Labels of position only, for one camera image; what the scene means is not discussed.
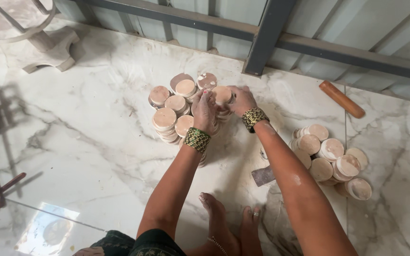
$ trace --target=wooden rolling pin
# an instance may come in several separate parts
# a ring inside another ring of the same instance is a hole
[[[360,119],[365,115],[365,111],[359,105],[349,99],[329,81],[323,81],[319,88],[355,118]]]

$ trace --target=metal sheet wall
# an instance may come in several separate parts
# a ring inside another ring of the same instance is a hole
[[[229,20],[259,25],[266,0],[149,0]],[[163,23],[70,0],[55,0],[68,18],[119,32],[139,33],[185,47],[245,59],[251,42]],[[298,0],[284,31],[410,59],[410,0]],[[268,66],[410,99],[410,79],[275,49]]]

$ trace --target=green bangle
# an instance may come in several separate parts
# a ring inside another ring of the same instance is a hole
[[[211,137],[205,132],[199,129],[196,129],[194,127],[191,127],[186,133],[183,144],[186,144],[192,148],[195,148],[197,149],[197,151],[203,154],[203,152],[205,152],[205,149],[208,145],[208,142],[210,142],[210,139]]]
[[[262,121],[262,120],[270,121],[270,119],[268,119],[268,116],[266,116],[264,111],[261,110],[260,108],[251,108],[250,110],[246,111],[243,114],[242,120],[246,126],[246,129],[248,129],[250,133],[256,133],[254,131],[254,125],[257,122]]]

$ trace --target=white powder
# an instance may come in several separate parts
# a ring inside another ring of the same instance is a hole
[[[293,181],[295,181],[295,184],[297,184],[297,186],[302,184],[300,181],[300,177],[296,174],[293,175]]]

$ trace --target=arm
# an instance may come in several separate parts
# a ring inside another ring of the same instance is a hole
[[[257,107],[248,87],[231,87],[238,116]],[[292,228],[305,255],[357,256],[327,197],[267,120],[254,125],[276,178]]]
[[[201,91],[194,98],[192,105],[194,127],[207,132],[211,131],[211,120],[217,106],[212,92]],[[157,184],[140,221],[137,237],[151,229],[164,230],[172,239],[181,208],[191,187],[202,153],[188,145],[183,145],[174,161]]]

